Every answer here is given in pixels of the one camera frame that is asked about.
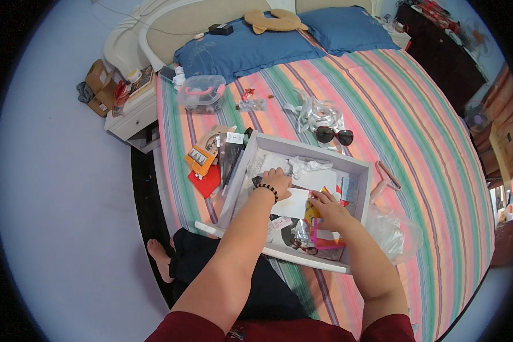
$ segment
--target striped bedsheet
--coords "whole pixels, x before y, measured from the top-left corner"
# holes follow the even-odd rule
[[[267,99],[266,112],[238,113],[245,88]],[[294,88],[342,107],[354,132],[343,153],[382,160],[402,184],[377,203],[424,227],[424,245],[397,266],[406,291],[416,341],[439,338],[460,314],[485,274],[493,252],[490,197],[477,154],[448,100],[422,67],[402,50],[373,50],[276,65],[226,87],[216,115],[190,114],[177,105],[172,85],[158,81],[158,119],[174,229],[196,231],[194,222],[217,222],[221,202],[203,199],[186,177],[184,155],[212,125],[247,127],[317,145],[309,131],[297,133],[296,118],[282,107],[299,100]],[[380,176],[375,170],[372,188]],[[361,334],[363,300],[350,275],[271,259],[315,319]]]

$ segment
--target neck pillow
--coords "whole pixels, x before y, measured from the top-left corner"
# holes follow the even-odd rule
[[[260,34],[266,30],[270,31],[293,31],[297,28],[308,30],[308,27],[300,21],[300,18],[293,12],[284,9],[273,9],[270,13],[275,18],[266,18],[264,12],[252,9],[249,10],[244,19],[248,24],[253,25],[253,31]]]

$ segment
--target hand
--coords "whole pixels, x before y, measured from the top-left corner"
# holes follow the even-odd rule
[[[319,229],[330,231],[339,231],[348,227],[354,218],[349,214],[348,210],[338,203],[335,197],[327,192],[320,193],[312,191],[316,198],[310,198],[308,201],[316,207],[323,221],[319,224]]]
[[[261,183],[274,187],[274,190],[277,191],[278,202],[291,197],[291,193],[287,189],[293,184],[293,179],[285,176],[282,168],[277,168],[277,170],[271,168],[269,171],[264,171]]]

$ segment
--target black box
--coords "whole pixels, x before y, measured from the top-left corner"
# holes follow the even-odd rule
[[[220,34],[221,36],[228,36],[233,32],[231,24],[212,24],[209,26],[209,34]]]

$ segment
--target leg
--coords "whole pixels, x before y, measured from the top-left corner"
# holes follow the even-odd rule
[[[177,300],[211,259],[218,239],[180,229],[173,236],[175,256],[170,276],[173,297]],[[239,319],[301,319],[308,318],[300,300],[274,271],[268,260],[260,256],[251,280],[251,291]]]
[[[157,269],[160,271],[161,278],[164,282],[173,282],[173,279],[169,276],[169,263],[171,263],[171,258],[167,256],[167,253],[161,243],[157,242],[156,239],[150,239],[148,240],[146,247],[148,249],[148,253],[150,253],[156,261]]]

